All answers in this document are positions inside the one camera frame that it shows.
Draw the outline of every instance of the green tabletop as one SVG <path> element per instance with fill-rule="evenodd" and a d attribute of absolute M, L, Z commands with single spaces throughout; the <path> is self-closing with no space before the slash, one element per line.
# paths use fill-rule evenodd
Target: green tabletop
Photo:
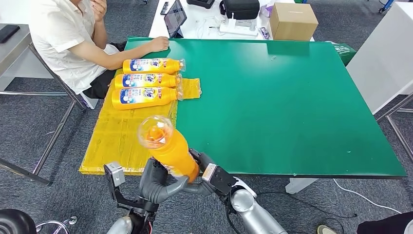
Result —
<path fill-rule="evenodd" d="M 127 49 L 149 39 L 130 38 Z M 400 178 L 406 173 L 327 42 L 171 39 L 200 99 L 178 104 L 191 148 L 231 173 Z"/>

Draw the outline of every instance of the gray carpet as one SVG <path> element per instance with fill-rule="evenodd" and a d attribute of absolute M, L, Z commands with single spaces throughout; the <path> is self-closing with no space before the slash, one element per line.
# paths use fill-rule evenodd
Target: gray carpet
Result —
<path fill-rule="evenodd" d="M 122 41 L 127 36 L 147 36 L 157 5 L 150 0 L 108 0 L 106 24 L 111 41 Z M 320 26 L 316 40 L 345 42 L 359 48 L 382 16 L 376 11 L 380 4 L 372 0 L 309 0 Z M 16 78 L 8 90 L 61 90 L 54 80 Z M 68 97 L 7 97 L 0 96 L 0 157 L 32 170 L 70 101 Z M 125 213 L 110 199 L 103 176 L 82 175 L 78 168 L 88 146 L 99 109 L 81 112 L 74 109 L 57 140 L 41 176 L 53 181 L 50 187 L 39 186 L 9 171 L 0 169 L 0 209 L 15 208 L 29 213 L 35 222 L 47 219 L 65 219 L 79 216 L 72 227 L 75 234 L 102 234 Z M 413 116 L 397 114 L 394 117 L 404 136 L 413 146 Z M 339 179 L 345 188 L 360 192 L 379 204 L 401 212 L 412 211 L 413 162 L 387 122 L 380 124 L 408 177 L 402 180 Z M 288 179 L 243 176 L 256 192 L 284 191 Z M 137 192 L 139 177 L 127 176 L 122 187 L 127 197 Z M 355 233 L 363 221 L 378 220 L 394 215 L 375 207 L 362 198 L 340 190 L 331 179 L 320 179 L 295 197 L 341 216 L 356 213 L 356 218 L 338 218 L 346 233 Z M 333 217 L 286 195 L 263 195 L 258 202 L 276 217 L 288 230 L 314 233 L 316 226 L 327 223 L 339 230 Z M 232 217 L 240 229 L 239 220 Z M 154 224 L 154 233 L 175 234 L 229 234 L 234 233 L 226 221 L 224 208 L 214 196 L 201 197 L 179 194 L 160 206 Z"/>

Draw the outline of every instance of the yellow plastic sheet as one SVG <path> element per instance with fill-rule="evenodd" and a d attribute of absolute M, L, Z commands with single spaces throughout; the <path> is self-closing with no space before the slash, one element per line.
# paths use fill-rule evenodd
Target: yellow plastic sheet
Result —
<path fill-rule="evenodd" d="M 121 73 L 122 69 L 116 71 L 116 75 Z M 201 95 L 199 79 L 183 79 L 183 89 L 184 99 Z M 103 175 L 103 165 L 117 161 L 126 175 L 141 175 L 150 155 L 137 139 L 140 123 L 149 116 L 164 115 L 174 126 L 176 124 L 177 101 L 164 106 L 120 111 L 112 105 L 113 90 L 114 85 L 111 85 L 79 168 L 82 174 Z"/>

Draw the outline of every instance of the orange bottle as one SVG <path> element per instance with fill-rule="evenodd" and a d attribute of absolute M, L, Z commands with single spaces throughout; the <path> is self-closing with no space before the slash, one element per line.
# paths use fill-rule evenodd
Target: orange bottle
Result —
<path fill-rule="evenodd" d="M 135 87 L 176 87 L 182 81 L 182 75 L 168 75 L 166 73 L 147 74 L 119 74 L 115 77 L 115 89 Z"/>
<path fill-rule="evenodd" d="M 168 87 L 115 89 L 112 93 L 112 104 L 117 110 L 162 106 L 182 99 L 182 87 L 176 89 Z"/>
<path fill-rule="evenodd" d="M 199 175 L 199 166 L 188 152 L 188 143 L 171 121 L 163 116 L 145 119 L 138 129 L 139 142 L 149 149 L 175 178 L 189 176 L 189 183 Z"/>
<path fill-rule="evenodd" d="M 169 75 L 185 71 L 185 60 L 171 58 L 143 58 L 123 61 L 123 72 L 130 73 L 167 73 Z"/>

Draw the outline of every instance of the white cable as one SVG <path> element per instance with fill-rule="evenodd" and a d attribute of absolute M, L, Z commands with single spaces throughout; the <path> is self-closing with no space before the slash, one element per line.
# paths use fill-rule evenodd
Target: white cable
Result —
<path fill-rule="evenodd" d="M 196 37 L 197 37 L 198 39 L 202 39 L 202 36 L 204 35 L 204 26 L 205 26 L 205 23 L 207 22 L 207 20 L 208 20 L 208 19 L 213 19 L 213 18 L 215 18 L 215 17 L 205 17 L 205 18 L 203 18 L 203 22 L 202 22 L 201 25 L 198 26 L 198 28 L 196 29 Z"/>
<path fill-rule="evenodd" d="M 351 193 L 357 194 L 357 195 L 359 195 L 360 197 L 362 197 L 362 198 L 366 199 L 368 202 L 372 203 L 372 204 L 373 204 L 373 205 L 375 205 L 375 206 L 378 206 L 378 207 L 381 207 L 381 208 L 386 208 L 386 209 L 389 209 L 389 210 L 392 210 L 392 211 L 394 211 L 394 212 L 396 212 L 396 213 L 401 214 L 401 212 L 400 212 L 400 211 L 398 211 L 398 210 L 395 210 L 395 209 L 390 208 L 390 207 L 387 207 L 387 206 L 378 205 L 378 204 L 376 204 L 376 203 L 372 202 L 371 200 L 369 200 L 368 198 L 366 198 L 365 196 L 363 196 L 363 195 L 361 195 L 361 194 L 357 193 L 357 192 L 354 192 L 354 191 L 351 191 L 351 190 L 345 189 L 345 188 L 341 187 L 341 186 L 337 183 L 336 179 L 333 179 L 333 180 L 334 180 L 334 182 L 336 183 L 336 185 L 337 185 L 339 188 L 343 189 L 344 191 L 347 191 L 347 192 L 351 192 Z"/>

